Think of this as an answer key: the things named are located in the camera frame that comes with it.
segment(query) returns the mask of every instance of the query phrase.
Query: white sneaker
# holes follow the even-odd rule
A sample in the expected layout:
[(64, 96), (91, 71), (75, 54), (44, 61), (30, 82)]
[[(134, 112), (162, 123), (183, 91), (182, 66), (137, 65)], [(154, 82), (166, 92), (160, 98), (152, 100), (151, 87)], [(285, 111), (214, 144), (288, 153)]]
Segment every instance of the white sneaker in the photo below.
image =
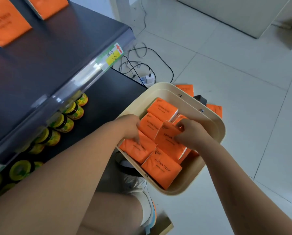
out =
[(143, 177), (125, 175), (124, 182), (126, 186), (126, 193), (131, 194), (134, 192), (144, 193), (147, 196), (150, 204), (151, 212), (149, 219), (142, 225), (145, 228), (146, 234), (150, 233), (150, 229), (156, 224), (157, 211), (154, 202), (149, 196), (147, 189), (147, 181)]

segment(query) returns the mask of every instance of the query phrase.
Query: white tile floor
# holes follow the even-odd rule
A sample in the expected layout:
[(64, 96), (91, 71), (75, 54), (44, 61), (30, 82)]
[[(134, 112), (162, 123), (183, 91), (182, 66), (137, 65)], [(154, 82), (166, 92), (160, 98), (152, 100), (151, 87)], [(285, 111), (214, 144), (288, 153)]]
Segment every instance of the white tile floor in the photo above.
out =
[[(292, 218), (292, 51), (283, 43), (290, 33), (271, 26), (256, 40), (176, 0), (143, 4), (143, 31), (140, 0), (131, 6), (137, 47), (144, 42), (155, 49), (173, 69), (174, 83), (194, 84), (195, 94), (223, 106), (222, 144)], [(129, 59), (149, 64), (158, 82), (171, 80), (171, 71), (151, 51)], [(148, 74), (147, 67), (137, 71)], [(179, 196), (149, 191), (175, 225), (169, 234), (233, 234), (206, 168)]]

